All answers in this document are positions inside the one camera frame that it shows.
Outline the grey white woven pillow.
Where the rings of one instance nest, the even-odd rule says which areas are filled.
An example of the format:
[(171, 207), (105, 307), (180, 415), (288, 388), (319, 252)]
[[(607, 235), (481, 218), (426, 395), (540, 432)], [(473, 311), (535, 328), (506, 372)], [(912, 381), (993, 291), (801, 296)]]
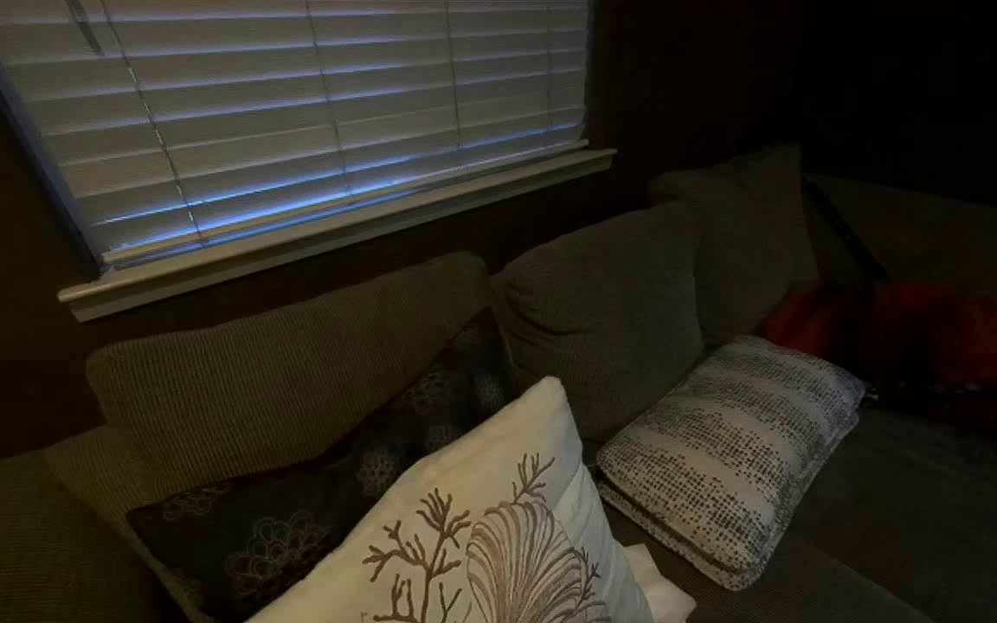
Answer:
[(859, 425), (861, 400), (857, 374), (739, 335), (597, 453), (603, 498), (721, 590), (746, 592)]

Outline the black floral pillow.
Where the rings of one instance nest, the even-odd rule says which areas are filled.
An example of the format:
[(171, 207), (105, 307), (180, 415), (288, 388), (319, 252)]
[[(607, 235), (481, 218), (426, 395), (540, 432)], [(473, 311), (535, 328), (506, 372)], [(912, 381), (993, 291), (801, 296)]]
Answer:
[(139, 506), (130, 526), (195, 610), (243, 623), (307, 574), (404, 469), (473, 430), (508, 395), (506, 345), (481, 311), (329, 453)]

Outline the white window sill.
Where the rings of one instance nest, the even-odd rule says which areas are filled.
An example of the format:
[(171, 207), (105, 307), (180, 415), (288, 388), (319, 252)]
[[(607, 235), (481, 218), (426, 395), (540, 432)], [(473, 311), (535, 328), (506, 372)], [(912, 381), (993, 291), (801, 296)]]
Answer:
[(322, 255), (342, 245), (371, 243), (403, 228), (430, 224), (451, 216), (463, 216), (485, 203), (523, 198), (555, 185), (607, 175), (614, 148), (567, 148), (546, 160), (499, 167), (478, 176), (460, 176), (438, 190), (398, 198), (385, 207), (349, 212), (342, 218), (319, 218), (288, 231), (205, 250), (149, 266), (115, 270), (89, 284), (60, 291), (60, 303), (75, 323), (112, 318), (143, 305), (205, 291), (226, 280), (253, 277), (283, 263)]

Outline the red blanket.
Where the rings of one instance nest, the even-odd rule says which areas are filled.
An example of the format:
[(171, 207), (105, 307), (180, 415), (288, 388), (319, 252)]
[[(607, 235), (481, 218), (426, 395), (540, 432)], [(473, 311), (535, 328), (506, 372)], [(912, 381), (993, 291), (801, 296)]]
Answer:
[(830, 362), (882, 405), (997, 440), (997, 305), (926, 284), (807, 284), (762, 323), (768, 344)]

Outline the white window blinds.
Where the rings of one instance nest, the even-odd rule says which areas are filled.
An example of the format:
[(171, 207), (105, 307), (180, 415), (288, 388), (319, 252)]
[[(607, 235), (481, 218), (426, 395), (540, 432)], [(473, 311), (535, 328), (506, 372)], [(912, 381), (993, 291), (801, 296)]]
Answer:
[(0, 80), (105, 266), (586, 139), (589, 0), (0, 0)]

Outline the white folded tissue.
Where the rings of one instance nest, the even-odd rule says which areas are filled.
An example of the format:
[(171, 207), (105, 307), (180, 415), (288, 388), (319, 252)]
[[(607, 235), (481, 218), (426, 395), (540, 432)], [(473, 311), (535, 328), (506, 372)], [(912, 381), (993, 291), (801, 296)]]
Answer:
[(626, 547), (631, 573), (648, 599), (656, 623), (690, 623), (697, 599), (660, 574), (645, 543)]

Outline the white coral print pillow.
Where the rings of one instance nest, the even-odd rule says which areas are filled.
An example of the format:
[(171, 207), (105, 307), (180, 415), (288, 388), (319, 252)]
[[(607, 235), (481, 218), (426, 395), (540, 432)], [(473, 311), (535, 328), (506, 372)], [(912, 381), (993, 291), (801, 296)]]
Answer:
[(556, 378), (417, 461), (251, 623), (650, 623)]

